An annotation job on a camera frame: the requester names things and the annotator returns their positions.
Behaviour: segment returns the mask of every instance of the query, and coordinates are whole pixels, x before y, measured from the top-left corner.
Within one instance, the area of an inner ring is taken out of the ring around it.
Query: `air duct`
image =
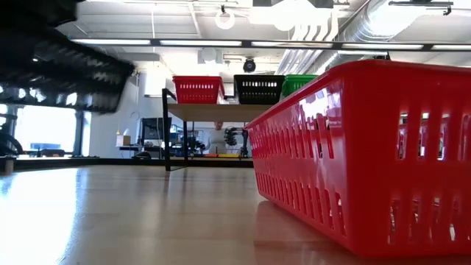
[[[340,32],[335,41],[381,42],[389,41],[409,27],[425,11],[424,7],[389,6],[389,0],[371,0],[352,22]],[[345,55],[336,51],[324,51],[307,73],[320,74],[326,67],[337,66],[363,55]]]

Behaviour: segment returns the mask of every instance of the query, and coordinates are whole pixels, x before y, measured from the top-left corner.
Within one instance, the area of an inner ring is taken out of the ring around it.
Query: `red plastic basket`
[[[217,104],[224,98],[221,77],[174,77],[177,102],[183,104]]]
[[[260,194],[358,255],[471,254],[470,83],[466,68],[332,68],[247,125]]]

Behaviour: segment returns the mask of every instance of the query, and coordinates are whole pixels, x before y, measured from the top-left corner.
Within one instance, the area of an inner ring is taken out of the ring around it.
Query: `green plastic basket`
[[[317,75],[314,74],[289,74],[285,76],[285,82],[281,88],[281,98],[286,98],[316,77]]]

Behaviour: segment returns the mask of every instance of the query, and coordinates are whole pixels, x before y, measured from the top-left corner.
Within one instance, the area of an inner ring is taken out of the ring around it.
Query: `workbench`
[[[251,122],[253,119],[259,117],[260,114],[267,111],[271,105],[231,105],[231,104],[177,104],[169,103],[169,99],[177,101],[177,97],[167,88],[162,90],[162,106],[163,106],[163,141],[167,144],[170,142],[170,124],[169,113],[183,121],[183,160],[184,165],[188,165],[188,130],[187,122],[195,121],[224,121],[224,122]],[[166,171],[171,171],[172,166],[181,165],[175,163],[176,161],[170,159],[170,151],[168,148],[164,150],[165,168]],[[223,160],[218,158],[211,158],[208,160],[208,165],[219,166]]]

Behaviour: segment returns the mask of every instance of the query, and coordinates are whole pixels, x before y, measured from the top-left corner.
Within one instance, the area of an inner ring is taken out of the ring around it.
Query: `security camera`
[[[245,63],[244,63],[244,72],[246,73],[252,73],[253,71],[255,71],[255,62],[253,61],[253,58],[247,58],[245,59]]]

